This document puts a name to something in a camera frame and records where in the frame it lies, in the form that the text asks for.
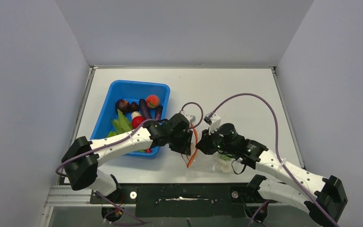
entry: red radish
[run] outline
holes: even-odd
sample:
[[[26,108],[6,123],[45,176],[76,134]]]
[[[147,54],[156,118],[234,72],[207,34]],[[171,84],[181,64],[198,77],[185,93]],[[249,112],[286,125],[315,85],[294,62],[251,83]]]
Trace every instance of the red radish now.
[[[131,120],[131,126],[133,126],[134,129],[136,129],[143,121],[145,120],[144,117],[137,116]]]
[[[146,98],[146,102],[150,109],[155,109],[159,106],[160,99],[156,95],[150,95]]]

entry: white wall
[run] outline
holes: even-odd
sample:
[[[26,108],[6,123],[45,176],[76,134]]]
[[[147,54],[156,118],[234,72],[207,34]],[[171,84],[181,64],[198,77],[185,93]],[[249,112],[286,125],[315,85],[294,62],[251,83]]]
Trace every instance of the white wall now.
[[[90,65],[275,66],[313,0],[56,0]]]
[[[0,226],[37,226],[87,75],[54,0],[0,1]]]
[[[363,1],[315,0],[277,76],[307,168],[343,180],[339,223],[363,226]]]

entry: blue bin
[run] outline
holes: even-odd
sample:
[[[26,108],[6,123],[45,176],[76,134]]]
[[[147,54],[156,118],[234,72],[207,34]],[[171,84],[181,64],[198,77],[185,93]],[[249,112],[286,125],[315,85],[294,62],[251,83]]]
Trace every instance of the blue bin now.
[[[162,117],[165,117],[166,108],[168,105],[170,88],[166,84],[148,83],[139,81],[129,80],[116,80],[109,86],[108,94],[104,105],[99,114],[96,122],[93,134],[91,135],[92,140],[106,138],[110,131],[115,131],[111,123],[111,119],[117,119],[118,114],[115,111],[115,104],[119,99],[124,99],[129,103],[136,102],[143,98],[147,98],[149,95],[156,95],[160,98],[161,103],[164,107],[162,111]],[[155,109],[151,109],[151,116],[155,116]],[[131,113],[127,113],[126,117],[131,121]],[[126,155],[144,157],[144,158],[155,158],[159,152],[159,147],[151,148],[152,153],[144,153],[133,151]]]

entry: purple eggplant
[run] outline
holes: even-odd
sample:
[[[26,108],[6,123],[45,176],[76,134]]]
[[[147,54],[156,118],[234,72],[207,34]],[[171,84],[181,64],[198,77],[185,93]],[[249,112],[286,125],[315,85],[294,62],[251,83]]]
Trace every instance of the purple eggplant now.
[[[139,102],[138,102],[138,105],[139,105],[139,108],[140,108],[141,115],[145,119],[152,119],[151,114],[149,112],[148,105],[147,105],[145,99],[140,99]]]
[[[159,105],[157,108],[156,108],[156,111],[155,111],[155,120],[160,120],[161,117],[162,117],[162,111],[163,111],[164,107]]]

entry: white table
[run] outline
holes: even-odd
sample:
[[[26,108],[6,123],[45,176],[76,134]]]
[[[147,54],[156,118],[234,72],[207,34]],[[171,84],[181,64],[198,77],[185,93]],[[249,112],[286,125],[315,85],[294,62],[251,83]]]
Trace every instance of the white table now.
[[[189,101],[198,102],[204,114],[212,111],[229,96],[251,92],[262,96],[274,108],[279,121],[279,150],[282,157],[298,166],[300,155],[294,141],[271,69],[100,69],[97,68],[85,103],[77,137],[90,138],[103,106],[109,85],[119,79],[165,83],[170,89],[166,117],[179,112]],[[199,109],[186,107],[186,113],[199,119]],[[222,106],[217,114],[222,123],[232,122],[240,135],[275,150],[275,125],[271,112],[256,98],[242,96]],[[203,122],[199,132],[207,128]],[[255,174],[264,173],[249,167],[241,175],[214,172],[213,158],[199,151],[189,169],[179,153],[162,147],[154,159],[123,156],[100,168],[116,176],[120,183],[235,183],[249,182]],[[236,170],[241,165],[235,163]]]

